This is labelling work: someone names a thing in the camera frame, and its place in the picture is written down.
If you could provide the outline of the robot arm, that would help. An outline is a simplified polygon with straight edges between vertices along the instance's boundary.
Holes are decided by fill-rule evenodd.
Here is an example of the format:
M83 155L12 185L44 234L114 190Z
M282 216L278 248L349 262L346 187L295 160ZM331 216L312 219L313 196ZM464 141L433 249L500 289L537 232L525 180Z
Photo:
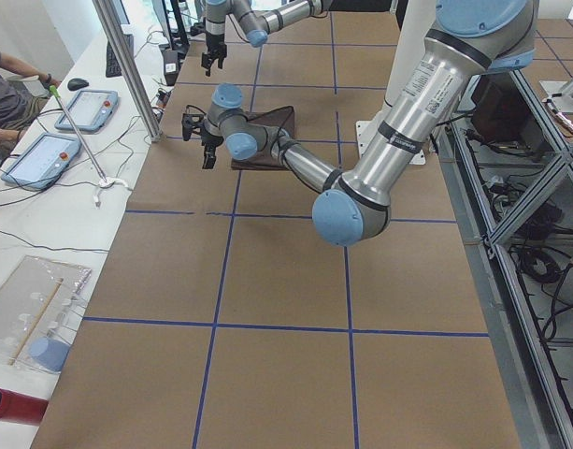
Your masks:
M222 69L227 57L225 25L228 18L236 20L248 43L262 47L271 34L306 18L325 12L395 12L397 1L330 1L298 0L266 12L252 8L251 1L218 0L205 2L203 19L207 50L202 53L201 66L207 77L217 64Z
M421 36L418 61L355 167L342 171L293 139L283 125L254 124L242 93L219 85L201 122L204 168L225 146L237 161L266 155L317 193L312 220L322 238L350 246L381 233L390 221L390 192L431 132L450 117L468 82L478 75L532 62L536 1L404 1L403 33Z

